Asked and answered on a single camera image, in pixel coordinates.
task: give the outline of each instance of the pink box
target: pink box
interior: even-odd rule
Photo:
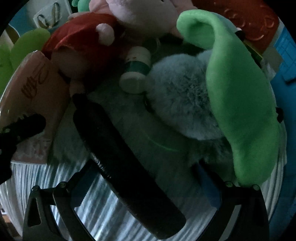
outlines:
[[[69,85],[40,51],[27,55],[10,79],[0,100],[0,129],[23,114],[41,114],[43,133],[17,146],[12,161],[46,164],[49,148],[70,100]]]

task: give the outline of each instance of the white bottle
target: white bottle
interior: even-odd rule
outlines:
[[[151,69],[151,54],[144,47],[132,47],[126,57],[126,69],[119,80],[124,92],[140,94],[144,92],[144,80]]]

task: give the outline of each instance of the green stuffed toy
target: green stuffed toy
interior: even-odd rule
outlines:
[[[217,15],[185,11],[177,29],[185,41],[212,49],[206,84],[213,114],[231,145],[239,184],[261,185],[271,175],[279,153],[280,124],[267,79]]]
[[[73,0],[72,6],[78,8],[78,12],[89,12],[89,3],[91,0]]]
[[[48,30],[37,28],[22,35],[11,51],[7,45],[0,45],[0,95],[3,94],[11,76],[27,54],[41,50],[49,37]]]

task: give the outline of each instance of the green plush toy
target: green plush toy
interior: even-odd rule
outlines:
[[[231,145],[239,184],[261,185],[271,175],[279,152],[280,124],[267,79],[217,15],[186,11],[177,28],[185,41],[213,49],[206,72],[212,111]]]
[[[89,2],[91,0],[73,0],[72,6],[78,8],[78,12],[89,12]]]
[[[38,28],[22,35],[11,51],[7,45],[0,45],[0,96],[22,60],[27,54],[41,50],[49,37],[48,30]]]

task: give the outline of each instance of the screw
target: screw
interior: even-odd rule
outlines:
[[[67,185],[66,182],[60,182],[60,183],[59,183],[59,187],[60,187],[60,188],[65,188],[66,185]]]
[[[36,191],[38,191],[39,190],[39,186],[33,186],[32,187],[32,192],[36,192]]]
[[[255,190],[255,191],[259,191],[260,190],[260,187],[258,185],[253,185],[252,188]]]
[[[225,182],[225,186],[228,188],[232,188],[233,187],[233,183],[230,181]]]

